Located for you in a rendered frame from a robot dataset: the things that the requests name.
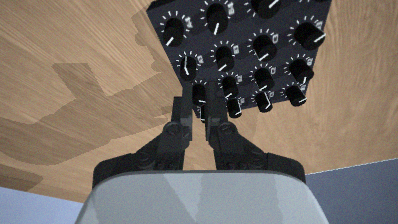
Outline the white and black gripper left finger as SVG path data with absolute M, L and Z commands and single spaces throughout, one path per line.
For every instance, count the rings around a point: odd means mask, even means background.
M 92 190 L 99 182 L 120 173 L 183 170 L 185 149 L 192 141 L 192 114 L 192 83 L 183 81 L 182 96 L 174 96 L 171 121 L 164 125 L 162 133 L 136 153 L 97 164 L 93 172 Z

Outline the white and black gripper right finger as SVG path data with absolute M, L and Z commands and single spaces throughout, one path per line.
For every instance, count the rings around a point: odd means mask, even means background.
M 259 147 L 238 133 L 228 121 L 225 99 L 217 97 L 215 81 L 205 87 L 205 134 L 213 148 L 216 170 L 270 170 L 286 173 L 306 184 L 304 168 L 298 161 Z

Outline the black knob box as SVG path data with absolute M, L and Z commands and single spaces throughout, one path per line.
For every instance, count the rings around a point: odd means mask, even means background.
M 230 118 L 273 103 L 303 105 L 332 0 L 155 0 L 146 13 L 193 111 L 205 124 L 215 81 Z

